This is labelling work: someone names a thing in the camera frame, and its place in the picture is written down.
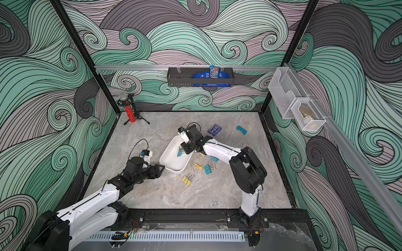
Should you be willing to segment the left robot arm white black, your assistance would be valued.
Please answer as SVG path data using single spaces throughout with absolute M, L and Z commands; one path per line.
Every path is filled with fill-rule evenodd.
M 102 188 L 57 212 L 46 211 L 34 224 L 24 251 L 71 251 L 98 231 L 126 222 L 128 208 L 119 200 L 135 185 L 160 178 L 165 167 L 150 165 L 149 157 L 129 159 L 122 173 L 107 180 Z

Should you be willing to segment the blue package in basket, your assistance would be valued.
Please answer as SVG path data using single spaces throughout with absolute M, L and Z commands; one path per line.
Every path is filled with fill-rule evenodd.
M 230 75 L 226 72 L 220 71 L 219 67 L 210 66 L 209 71 L 194 74 L 192 78 L 230 78 Z M 208 87 L 224 87 L 230 86 L 228 83 L 204 83 L 193 84 L 193 86 L 208 86 Z

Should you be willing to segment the black vertical frame post right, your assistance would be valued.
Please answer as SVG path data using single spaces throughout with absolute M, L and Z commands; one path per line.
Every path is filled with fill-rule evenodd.
M 275 65 L 276 67 L 283 67 L 290 64 L 295 57 L 297 47 L 319 5 L 319 1 L 274 1 L 274 4 L 287 22 L 288 33 L 293 34 L 292 38 L 287 38 L 287 41 L 282 45 L 285 54 L 281 63 Z

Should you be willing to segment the black vertical frame post left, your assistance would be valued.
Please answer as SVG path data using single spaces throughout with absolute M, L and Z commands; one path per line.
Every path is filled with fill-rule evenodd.
M 96 72 L 95 70 L 95 64 L 94 61 L 92 60 L 90 54 L 86 50 L 83 41 L 80 39 L 78 32 L 76 31 L 74 25 L 72 24 L 66 10 L 64 9 L 61 1 L 57 0 L 50 0 L 50 3 L 52 7 L 54 8 L 55 12 L 57 13 L 58 17 L 60 18 L 61 22 L 63 23 L 65 29 L 69 33 L 73 43 L 76 45 L 79 53 L 83 57 L 83 60 L 85 61 L 86 65 L 89 67 L 93 77 L 95 78 L 96 82 L 98 83 L 100 89 L 104 93 L 106 99 L 108 100 L 109 104 L 113 108 L 114 112 L 116 115 L 120 115 L 121 111 L 116 104 L 116 101 L 114 100 L 110 90 L 108 89 L 108 86 L 106 85 L 106 82 L 104 78 Z

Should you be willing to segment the clear plastic wall bin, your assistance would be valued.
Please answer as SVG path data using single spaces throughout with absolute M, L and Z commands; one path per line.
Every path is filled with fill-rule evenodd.
M 321 130 L 325 119 L 313 103 L 301 78 L 289 67 L 279 67 L 269 83 L 269 91 L 282 119 L 294 119 L 305 132 Z

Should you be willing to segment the blue playing card box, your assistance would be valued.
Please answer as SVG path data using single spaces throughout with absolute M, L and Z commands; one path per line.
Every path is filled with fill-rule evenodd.
M 211 136 L 215 137 L 219 132 L 221 132 L 221 130 L 222 130 L 222 127 L 221 127 L 220 125 L 214 124 L 211 128 L 209 128 L 209 129 L 207 130 L 207 132 L 208 132 Z

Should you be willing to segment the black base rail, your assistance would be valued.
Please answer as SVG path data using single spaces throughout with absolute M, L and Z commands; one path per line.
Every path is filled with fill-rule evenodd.
M 144 228 L 152 225 L 212 224 L 239 230 L 268 229 L 278 224 L 287 230 L 312 230 L 313 224 L 306 210 L 299 209 L 259 209 L 252 217 L 247 217 L 240 209 L 128 209 L 112 225 L 114 229 L 134 226 Z

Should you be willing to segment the aluminium rail wall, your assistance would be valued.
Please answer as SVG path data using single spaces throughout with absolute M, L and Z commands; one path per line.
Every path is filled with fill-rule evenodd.
M 221 68 L 232 68 L 234 71 L 270 72 L 278 65 L 220 65 Z M 209 65 L 162 65 L 162 64 L 98 64 L 96 71 L 167 71 L 169 68 L 209 68 Z
M 289 63 L 284 64 L 290 68 L 299 86 L 304 90 L 307 99 L 312 103 L 312 110 L 318 114 L 320 119 L 325 121 L 325 128 L 338 146 L 344 159 L 353 167 L 354 172 L 361 178 L 372 196 L 377 200 L 395 229 L 399 234 L 402 233 L 402 206 L 392 195 L 386 185 L 380 180 L 374 170 L 370 167 L 366 159 L 360 154 L 347 135 L 341 130 L 333 117 L 329 115 L 316 95 L 305 85 L 294 67 Z

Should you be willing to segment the black microphone tripod stand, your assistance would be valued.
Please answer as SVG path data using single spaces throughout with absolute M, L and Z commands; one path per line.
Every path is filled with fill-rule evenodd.
M 127 125 L 128 122 L 134 123 L 137 120 L 144 120 L 147 124 L 150 124 L 143 116 L 141 116 L 140 111 L 137 109 L 134 102 L 134 95 L 129 93 L 120 93 L 118 95 L 119 99 L 116 101 L 119 107 L 124 108 L 128 120 L 124 122 L 124 125 Z

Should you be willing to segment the aluminium rail back wall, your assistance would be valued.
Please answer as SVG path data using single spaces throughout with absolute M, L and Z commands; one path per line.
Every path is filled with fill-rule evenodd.
M 221 68 L 232 68 L 234 71 L 270 72 L 278 65 L 220 65 Z M 167 71 L 169 68 L 209 68 L 209 65 L 162 65 L 162 64 L 98 64 L 96 71 Z

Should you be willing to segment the black wall basket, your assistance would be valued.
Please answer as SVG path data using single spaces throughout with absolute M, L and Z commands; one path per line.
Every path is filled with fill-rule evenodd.
M 181 68 L 179 71 L 176 68 L 169 68 L 167 73 L 167 83 L 171 87 L 195 87 L 193 84 L 197 83 L 228 83 L 230 86 L 233 86 L 233 69 L 219 67 L 219 70 L 228 73 L 230 78 L 192 78 L 194 74 L 209 71 L 209 68 Z

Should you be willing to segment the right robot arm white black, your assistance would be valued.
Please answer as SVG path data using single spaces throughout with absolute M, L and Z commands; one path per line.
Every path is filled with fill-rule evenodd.
M 178 128 L 178 134 L 183 140 L 181 147 L 186 154 L 202 153 L 230 166 L 235 182 L 242 190 L 240 217 L 244 221 L 253 221 L 260 211 L 259 195 L 267 176 L 267 171 L 254 150 L 248 146 L 240 149 L 225 145 L 211 136 L 204 137 L 195 125 Z

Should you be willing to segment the teal tape dispenser piece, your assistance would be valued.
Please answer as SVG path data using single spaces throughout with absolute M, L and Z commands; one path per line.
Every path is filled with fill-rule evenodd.
M 239 125 L 236 127 L 236 129 L 239 130 L 243 135 L 246 135 L 248 132 L 245 128 L 243 128 Z

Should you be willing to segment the white plastic storage box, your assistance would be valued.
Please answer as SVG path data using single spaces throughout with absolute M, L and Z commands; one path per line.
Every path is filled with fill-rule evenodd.
M 165 169 L 175 174 L 181 174 L 185 171 L 186 166 L 193 155 L 193 152 L 186 154 L 183 151 L 182 155 L 178 156 L 179 147 L 183 142 L 181 136 L 175 136 L 159 159 L 159 163 L 165 166 Z

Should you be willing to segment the aluminium rail right wall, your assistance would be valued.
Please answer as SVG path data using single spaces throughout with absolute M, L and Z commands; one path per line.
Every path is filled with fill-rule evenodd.
M 294 67 L 289 63 L 284 64 L 290 68 L 299 86 L 304 90 L 307 99 L 312 103 L 312 110 L 318 114 L 320 119 L 325 121 L 325 128 L 338 146 L 344 159 L 353 167 L 354 172 L 361 178 L 372 196 L 377 200 L 395 229 L 399 234 L 402 233 L 402 206 L 392 195 L 386 185 L 380 180 L 374 170 L 370 167 L 366 159 L 360 154 L 347 135 L 341 130 L 333 117 L 329 115 L 316 95 L 305 85 Z

